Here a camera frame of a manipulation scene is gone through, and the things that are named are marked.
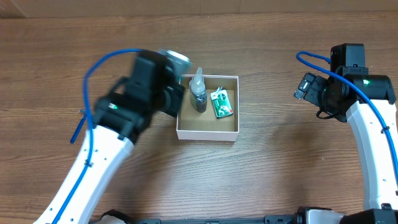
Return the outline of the clear soap pump bottle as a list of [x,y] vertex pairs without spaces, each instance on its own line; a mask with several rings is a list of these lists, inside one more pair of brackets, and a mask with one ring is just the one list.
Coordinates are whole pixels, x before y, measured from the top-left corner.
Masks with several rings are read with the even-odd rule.
[[207,92],[203,69],[197,68],[193,78],[189,81],[189,89],[191,92],[190,101],[192,106],[199,113],[204,113],[207,107]]

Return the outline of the green soap bar package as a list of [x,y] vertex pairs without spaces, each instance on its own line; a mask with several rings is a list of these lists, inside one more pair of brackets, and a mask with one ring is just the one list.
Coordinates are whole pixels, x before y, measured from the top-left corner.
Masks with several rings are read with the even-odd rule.
[[233,109],[229,100],[228,92],[219,86],[214,92],[210,93],[216,119],[225,118],[233,115]]

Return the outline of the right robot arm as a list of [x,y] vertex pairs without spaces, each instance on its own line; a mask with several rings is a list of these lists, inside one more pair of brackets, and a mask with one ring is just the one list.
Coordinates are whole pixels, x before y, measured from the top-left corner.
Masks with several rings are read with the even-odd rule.
[[351,126],[364,182],[364,210],[344,215],[330,208],[302,207],[290,223],[397,223],[397,108],[391,79],[371,75],[363,44],[341,44],[321,57],[296,58],[327,75],[306,73],[294,97],[318,107],[317,116]]

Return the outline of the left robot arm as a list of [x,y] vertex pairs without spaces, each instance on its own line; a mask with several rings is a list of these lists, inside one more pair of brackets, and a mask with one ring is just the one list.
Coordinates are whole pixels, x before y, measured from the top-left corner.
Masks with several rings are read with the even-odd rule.
[[[90,104],[89,79],[113,56],[135,53],[132,73],[121,77],[106,95]],[[99,59],[83,78],[87,125],[81,149],[57,194],[37,223],[88,223],[109,181],[131,154],[139,135],[162,111],[177,117],[184,87],[180,77],[192,66],[171,50],[122,49]]]

